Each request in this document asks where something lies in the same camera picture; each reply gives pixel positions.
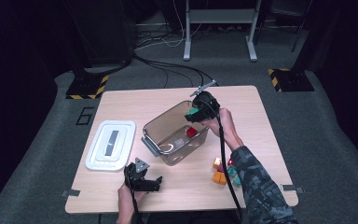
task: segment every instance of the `wooden table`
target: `wooden table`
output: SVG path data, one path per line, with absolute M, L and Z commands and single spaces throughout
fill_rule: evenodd
M 235 209 L 228 186 L 212 181 L 215 158 L 220 158 L 219 138 L 211 131 L 203 145 L 174 166 L 154 157 L 141 141 L 147 122 L 184 100 L 193 100 L 189 94 L 196 88 L 107 91 L 103 94 L 89 132 L 72 189 L 78 196 L 69 196 L 65 206 L 70 214 L 117 212 L 117 189 L 123 184 L 123 171 L 96 172 L 86 167 L 85 160 L 99 125 L 108 119 L 132 120 L 136 133 L 128 164 L 139 158 L 148 164 L 145 179 L 163 176 L 160 190 L 146 195 L 139 205 L 143 212 Z M 210 87 L 207 89 L 232 112 L 237 132 L 244 144 L 264 164 L 272 179 L 280 186 L 291 185 L 282 153 L 269 124 L 266 111 L 253 86 Z M 226 147 L 227 158 L 230 156 Z M 245 207 L 241 188 L 234 187 L 242 207 Z M 283 191 L 290 206 L 298 203 L 295 191 Z

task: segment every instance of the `red block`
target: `red block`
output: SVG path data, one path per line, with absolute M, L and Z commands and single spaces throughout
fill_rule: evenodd
M 234 161 L 232 161 L 232 159 L 230 158 L 228 163 L 227 163 L 228 166 L 234 166 Z
M 190 127 L 189 129 L 187 129 L 186 134 L 189 137 L 194 137 L 197 134 L 197 130 L 195 130 L 193 127 Z
M 225 172 L 225 169 L 223 169 L 223 163 L 220 163 L 220 165 L 217 167 L 217 171 L 221 173 Z

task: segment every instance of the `black wall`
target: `black wall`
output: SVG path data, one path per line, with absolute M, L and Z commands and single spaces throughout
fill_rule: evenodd
M 91 66 L 122 64 L 132 58 L 137 30 L 120 0 L 65 0 Z
M 53 77 L 13 7 L 0 1 L 0 191 L 54 103 Z
M 358 1 L 343 1 L 326 59 L 316 74 L 339 126 L 358 148 Z

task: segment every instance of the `person's arm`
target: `person's arm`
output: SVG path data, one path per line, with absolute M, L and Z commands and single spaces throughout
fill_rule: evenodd
M 118 218 L 116 224 L 131 224 L 134 214 L 132 203 L 132 196 L 129 187 L 122 185 L 118 190 Z M 144 196 L 147 194 L 145 191 L 135 191 L 134 196 L 137 203 L 140 203 Z
M 231 158 L 241 180 L 250 223 L 298 223 L 276 183 L 238 136 L 231 112 L 220 108 L 219 116 L 225 142 L 232 151 Z M 217 119 L 204 120 L 201 124 L 219 136 Z
M 241 180 L 250 223 L 298 223 L 279 187 L 248 147 L 236 148 L 231 158 Z

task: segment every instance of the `container handle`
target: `container handle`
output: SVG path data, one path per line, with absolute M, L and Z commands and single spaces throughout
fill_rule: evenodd
M 155 157 L 159 157 L 159 152 L 158 152 L 158 148 L 156 147 L 156 145 L 150 141 L 149 138 L 147 137 L 142 137 L 142 142 L 144 142 L 144 144 L 146 145 L 147 148 L 149 148 L 149 150 L 151 151 L 151 153 L 155 156 Z

